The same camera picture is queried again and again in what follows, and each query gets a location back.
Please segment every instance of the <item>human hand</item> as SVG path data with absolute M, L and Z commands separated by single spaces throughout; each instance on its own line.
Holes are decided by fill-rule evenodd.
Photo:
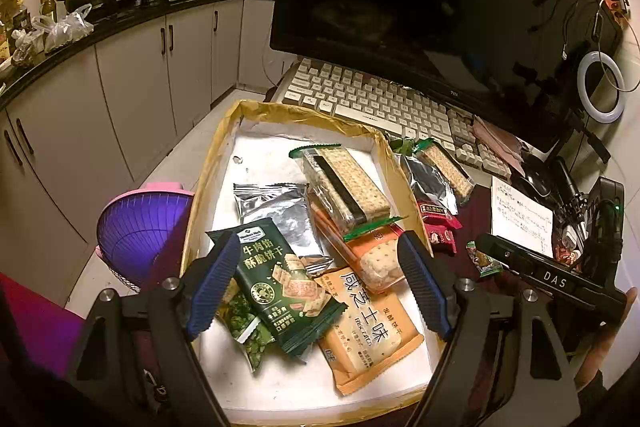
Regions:
M 583 390 L 598 373 L 598 370 L 609 353 L 609 349 L 611 349 L 613 341 L 615 340 L 620 327 L 624 323 L 626 316 L 629 314 L 629 310 L 636 300 L 636 297 L 638 297 L 638 288 L 629 288 L 629 291 L 626 292 L 625 312 L 622 315 L 620 324 L 617 326 L 605 324 L 601 326 L 596 333 L 593 346 L 591 346 L 584 362 L 580 366 L 580 369 L 574 378 L 575 386 L 578 391 Z

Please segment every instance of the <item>black screen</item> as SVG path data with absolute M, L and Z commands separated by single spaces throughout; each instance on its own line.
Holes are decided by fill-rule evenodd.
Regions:
M 271 47 L 413 87 L 548 150 L 579 107 L 599 1 L 276 0 Z M 602 13 L 612 55 L 622 33 Z M 589 90 L 601 77 L 590 68 Z

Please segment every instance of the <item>white keyboard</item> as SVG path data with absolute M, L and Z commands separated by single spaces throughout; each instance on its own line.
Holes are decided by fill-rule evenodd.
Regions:
M 473 115 L 447 108 L 421 92 L 384 78 L 304 58 L 293 77 L 286 74 L 282 103 L 377 127 L 405 138 L 433 138 L 458 161 L 510 178 L 508 166 L 476 145 Z

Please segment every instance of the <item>black countertop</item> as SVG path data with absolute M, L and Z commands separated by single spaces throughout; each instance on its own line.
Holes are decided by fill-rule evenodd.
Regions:
M 0 110 L 4 109 L 9 102 L 28 86 L 31 86 L 31 84 L 43 74 L 47 73 L 47 71 L 52 70 L 61 62 L 64 62 L 89 46 L 93 46 L 96 42 L 100 42 L 132 26 L 157 17 L 162 17 L 167 13 L 220 1 L 226 0 L 161 0 L 152 6 L 135 7 L 134 0 L 120 0 L 118 1 L 118 6 L 122 8 L 101 20 L 96 22 L 92 21 L 92 14 L 90 13 L 88 18 L 90 22 L 94 24 L 94 31 L 90 35 L 87 35 L 79 41 L 72 42 L 49 55 L 45 55 L 44 53 L 37 55 L 33 68 L 27 71 L 18 69 L 11 77 L 1 81 L 6 83 L 6 89 L 0 94 Z

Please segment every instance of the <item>metal bolt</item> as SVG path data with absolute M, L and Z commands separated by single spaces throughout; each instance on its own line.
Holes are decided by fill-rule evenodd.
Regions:
M 527 288 L 526 290 L 524 290 L 524 292 L 522 292 L 522 294 L 524 295 L 525 300 L 529 302 L 535 302 L 538 300 L 538 294 L 535 293 L 531 288 Z
M 109 302 L 111 299 L 113 299 L 116 296 L 116 292 L 115 290 L 112 290 L 111 288 L 107 288 L 106 290 L 102 290 L 100 292 L 100 300 L 102 302 Z
M 456 282 L 456 286 L 463 292 L 470 292 L 476 288 L 476 283 L 474 283 L 471 279 L 462 278 L 458 279 L 458 281 Z
M 167 277 L 162 281 L 162 288 L 165 290 L 175 290 L 180 285 L 180 279 L 177 277 Z

